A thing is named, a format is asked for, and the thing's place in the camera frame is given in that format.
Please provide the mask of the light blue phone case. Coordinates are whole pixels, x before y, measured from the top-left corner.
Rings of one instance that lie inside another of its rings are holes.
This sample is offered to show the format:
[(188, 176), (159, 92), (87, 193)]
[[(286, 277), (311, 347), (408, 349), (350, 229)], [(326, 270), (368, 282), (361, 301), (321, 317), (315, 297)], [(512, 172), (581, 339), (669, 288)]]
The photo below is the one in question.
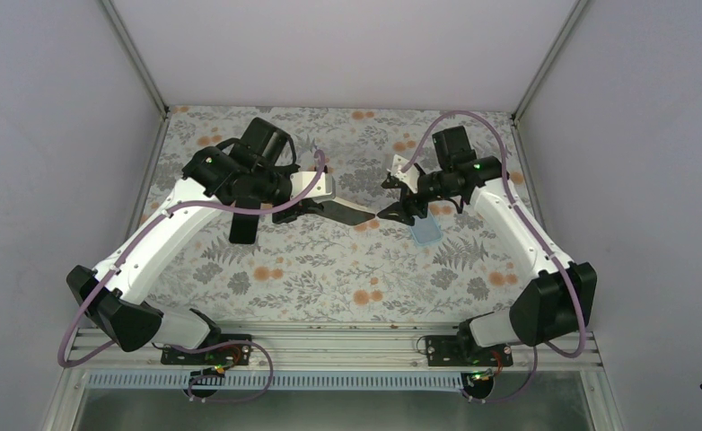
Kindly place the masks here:
[(443, 239), (441, 227), (431, 213), (425, 218), (416, 218), (409, 231), (414, 243), (419, 247), (426, 247)]

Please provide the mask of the black smartphone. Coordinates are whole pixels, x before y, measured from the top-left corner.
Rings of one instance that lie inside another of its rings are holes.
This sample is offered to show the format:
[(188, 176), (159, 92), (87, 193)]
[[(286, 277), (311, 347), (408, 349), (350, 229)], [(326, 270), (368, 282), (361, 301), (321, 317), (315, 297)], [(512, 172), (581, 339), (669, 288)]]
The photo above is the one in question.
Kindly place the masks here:
[(366, 223), (376, 217), (376, 214), (369, 207), (364, 207), (342, 198), (333, 198), (320, 203), (320, 215), (350, 226)]

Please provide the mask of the black phone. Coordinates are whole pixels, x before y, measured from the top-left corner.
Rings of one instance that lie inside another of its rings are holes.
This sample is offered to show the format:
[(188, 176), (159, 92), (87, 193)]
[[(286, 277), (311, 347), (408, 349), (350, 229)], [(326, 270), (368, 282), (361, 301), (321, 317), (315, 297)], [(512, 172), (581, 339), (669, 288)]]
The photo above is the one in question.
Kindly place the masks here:
[[(233, 205), (241, 209), (260, 209), (261, 207), (261, 204), (257, 200), (249, 198), (235, 201)], [(229, 242), (240, 245), (254, 244), (257, 239), (258, 227), (258, 215), (233, 213), (232, 225), (228, 237)]]

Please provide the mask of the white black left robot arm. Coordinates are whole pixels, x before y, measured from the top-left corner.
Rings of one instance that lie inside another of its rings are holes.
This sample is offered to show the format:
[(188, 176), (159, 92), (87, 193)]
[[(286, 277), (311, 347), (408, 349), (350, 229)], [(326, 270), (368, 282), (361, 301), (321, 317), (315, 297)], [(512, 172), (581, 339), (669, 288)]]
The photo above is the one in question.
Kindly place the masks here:
[(173, 258), (223, 212), (258, 222), (296, 210), (310, 198), (333, 197), (325, 154), (316, 149), (314, 169), (303, 172), (295, 152), (291, 163), (278, 164), (286, 147), (294, 147), (287, 132), (254, 118), (241, 137), (194, 153), (168, 197), (117, 251), (92, 268), (77, 265), (68, 274), (80, 314), (125, 352), (162, 343), (184, 348), (197, 363), (213, 361), (221, 341), (206, 316), (164, 310), (146, 300)]

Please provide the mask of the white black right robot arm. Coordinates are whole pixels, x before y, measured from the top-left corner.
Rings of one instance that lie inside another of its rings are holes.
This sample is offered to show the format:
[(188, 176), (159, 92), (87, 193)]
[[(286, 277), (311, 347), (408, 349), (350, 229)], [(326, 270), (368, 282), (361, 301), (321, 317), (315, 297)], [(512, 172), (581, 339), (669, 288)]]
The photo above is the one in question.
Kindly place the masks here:
[(575, 262), (551, 240), (516, 194), (502, 160), (478, 157), (465, 128), (439, 131), (433, 142), (440, 166), (435, 172), (393, 155), (382, 187), (399, 189), (400, 195), (378, 216), (412, 226), (436, 201), (450, 201), (460, 211), (469, 208), (496, 231), (525, 284), (509, 308), (459, 325), (459, 359), (479, 365), (491, 347), (534, 347), (574, 331), (583, 346), (597, 283), (592, 265)]

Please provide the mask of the floral patterned table mat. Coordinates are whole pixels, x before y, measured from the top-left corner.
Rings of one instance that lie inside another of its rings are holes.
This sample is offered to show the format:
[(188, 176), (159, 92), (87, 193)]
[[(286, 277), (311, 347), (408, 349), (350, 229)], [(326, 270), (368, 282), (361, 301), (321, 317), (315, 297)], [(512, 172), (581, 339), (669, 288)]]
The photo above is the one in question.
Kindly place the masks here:
[[(381, 210), (398, 197), (384, 189), (393, 155), (439, 167), (430, 134), (465, 127), (480, 157), (505, 155), (517, 196), (525, 179), (503, 112), (445, 118), (436, 110), (178, 106), (171, 114), (144, 213), (169, 195), (194, 153), (240, 136), (254, 118), (288, 132), (294, 148), (281, 163), (313, 167), (321, 149), (338, 195)], [(252, 245), (229, 240), (232, 217), (220, 213), (172, 259), (149, 295), (152, 303), (194, 308), (218, 321), (459, 322), (509, 307), (530, 277), (505, 236), (476, 211), (435, 202), (441, 238), (415, 242), (404, 224), (373, 219), (349, 226), (303, 215), (290, 224), (259, 221)]]

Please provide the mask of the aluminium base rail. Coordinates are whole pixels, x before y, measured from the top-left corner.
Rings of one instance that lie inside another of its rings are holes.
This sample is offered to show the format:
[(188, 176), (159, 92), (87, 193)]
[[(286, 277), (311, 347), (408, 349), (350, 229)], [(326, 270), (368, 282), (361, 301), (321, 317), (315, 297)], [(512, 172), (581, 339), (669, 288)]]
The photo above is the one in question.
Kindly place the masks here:
[[(450, 335), (455, 323), (311, 323), (223, 321), (222, 332), (250, 334), (252, 341), (270, 354), (275, 371), (478, 371), (492, 365), (446, 367), (428, 366), (427, 334)], [(81, 329), (69, 341), (67, 358), (76, 360), (110, 339), (98, 329)], [(537, 371), (601, 371), (601, 356), (593, 334), (587, 335), (585, 351), (577, 358), (565, 358), (545, 345), (539, 345)], [(531, 347), (512, 347), (513, 364), (503, 364), (504, 372), (531, 370)], [(148, 345), (133, 352), (109, 347), (82, 367), (162, 368), (162, 351)]]

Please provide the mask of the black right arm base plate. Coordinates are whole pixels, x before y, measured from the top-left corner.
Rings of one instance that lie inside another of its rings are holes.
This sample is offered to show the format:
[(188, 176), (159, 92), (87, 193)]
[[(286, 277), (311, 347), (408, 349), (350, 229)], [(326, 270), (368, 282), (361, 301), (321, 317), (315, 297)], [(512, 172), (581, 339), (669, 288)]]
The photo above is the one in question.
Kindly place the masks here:
[(455, 335), (428, 335), (424, 342), (430, 367), (513, 365), (512, 349), (508, 345), (480, 347), (471, 341), (460, 341)]

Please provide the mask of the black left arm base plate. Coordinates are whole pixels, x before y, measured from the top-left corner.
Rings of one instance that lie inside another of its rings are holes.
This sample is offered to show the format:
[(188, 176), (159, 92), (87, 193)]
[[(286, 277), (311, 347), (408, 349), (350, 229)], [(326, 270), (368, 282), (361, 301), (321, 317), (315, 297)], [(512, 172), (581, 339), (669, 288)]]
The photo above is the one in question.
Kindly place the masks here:
[(164, 346), (160, 363), (162, 365), (209, 365), (223, 368), (248, 365), (251, 347), (250, 345), (242, 344), (243, 341), (252, 341), (252, 336), (246, 334), (224, 334), (220, 337), (218, 343), (232, 342), (231, 345), (195, 354)]

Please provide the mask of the aluminium frame post left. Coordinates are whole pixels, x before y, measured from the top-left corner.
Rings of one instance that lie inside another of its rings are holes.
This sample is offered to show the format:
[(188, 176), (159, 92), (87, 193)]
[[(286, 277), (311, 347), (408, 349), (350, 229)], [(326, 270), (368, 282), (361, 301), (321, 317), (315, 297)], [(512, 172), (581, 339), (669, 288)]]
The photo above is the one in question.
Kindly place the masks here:
[(132, 67), (135, 69), (139, 80), (144, 86), (145, 92), (150, 97), (154, 107), (159, 111), (160, 115), (162, 117), (166, 117), (169, 111), (168, 104), (164, 101), (149, 68), (142, 59), (142, 55), (133, 41), (128, 27), (121, 17), (115, 2), (111, 0), (100, 0), (99, 4), (105, 12), (112, 29), (116, 33), (119, 44), (127, 54)]

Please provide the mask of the aluminium frame post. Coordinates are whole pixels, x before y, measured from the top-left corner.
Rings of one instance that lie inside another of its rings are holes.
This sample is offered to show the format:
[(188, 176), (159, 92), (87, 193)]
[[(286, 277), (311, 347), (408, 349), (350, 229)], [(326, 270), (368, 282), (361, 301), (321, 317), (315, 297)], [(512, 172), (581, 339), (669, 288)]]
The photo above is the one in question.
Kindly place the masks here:
[(521, 97), (517, 107), (513, 111), (513, 122), (518, 124), (522, 119), (523, 115), (530, 107), (534, 97), (538, 93), (540, 87), (543, 85), (548, 73), (550, 72), (552, 66), (555, 64), (560, 52), (565, 47), (568, 39), (575, 30), (575, 27), (579, 23), (580, 19), (586, 12), (589, 6), (589, 0), (576, 0), (573, 3), (569, 13), (567, 14), (562, 26), (560, 27), (557, 35), (552, 41), (547, 53), (542, 59), (539, 68), (531, 79), (530, 84), (526, 88), (523, 96)]
[(145, 92), (150, 97), (154, 107), (159, 111), (160, 115), (162, 117), (166, 117), (169, 111), (168, 104), (164, 101), (149, 68), (142, 59), (142, 55), (133, 41), (128, 27), (121, 17), (115, 2), (111, 0), (100, 0), (99, 4), (105, 12), (112, 29), (116, 33), (119, 44), (127, 54), (132, 67), (135, 69), (139, 80), (144, 86)]

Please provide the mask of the aluminium frame post right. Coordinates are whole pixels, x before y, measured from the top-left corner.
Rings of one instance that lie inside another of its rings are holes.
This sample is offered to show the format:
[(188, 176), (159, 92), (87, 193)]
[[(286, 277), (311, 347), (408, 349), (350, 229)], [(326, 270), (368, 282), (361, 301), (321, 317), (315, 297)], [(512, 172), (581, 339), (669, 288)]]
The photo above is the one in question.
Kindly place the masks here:
[(555, 64), (560, 52), (565, 47), (568, 39), (575, 30), (575, 27), (579, 23), (580, 19), (586, 12), (589, 6), (589, 0), (576, 0), (573, 3), (569, 13), (567, 14), (562, 26), (560, 27), (557, 35), (552, 41), (547, 53), (542, 59), (539, 68), (531, 79), (530, 84), (526, 88), (523, 96), (521, 97), (517, 107), (513, 111), (513, 122), (518, 124), (522, 119), (523, 115), (530, 107), (534, 97), (538, 93), (540, 87), (543, 85), (548, 73), (550, 72), (552, 66)]

